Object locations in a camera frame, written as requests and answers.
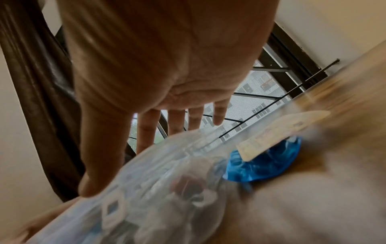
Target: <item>plastic bag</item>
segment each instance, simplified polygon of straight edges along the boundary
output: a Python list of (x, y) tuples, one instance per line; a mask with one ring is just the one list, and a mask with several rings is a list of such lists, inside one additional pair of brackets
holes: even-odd
[(83, 199), (27, 244), (199, 244), (221, 223), (227, 157), (205, 130), (181, 133), (125, 165), (98, 196)]

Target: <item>label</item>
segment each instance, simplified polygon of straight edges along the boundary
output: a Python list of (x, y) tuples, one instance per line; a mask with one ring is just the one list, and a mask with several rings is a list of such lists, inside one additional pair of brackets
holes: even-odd
[(249, 162), (281, 140), (294, 135), (309, 125), (329, 116), (329, 111), (309, 111), (284, 115), (255, 136), (240, 142), (236, 147), (243, 161)]

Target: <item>brown curtain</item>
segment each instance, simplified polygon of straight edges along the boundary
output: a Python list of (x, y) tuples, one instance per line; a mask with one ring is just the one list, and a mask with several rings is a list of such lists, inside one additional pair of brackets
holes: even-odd
[[(44, 172), (63, 201), (75, 198), (84, 167), (71, 61), (37, 1), (0, 1), (0, 45)], [(134, 156), (128, 147), (126, 161)]]

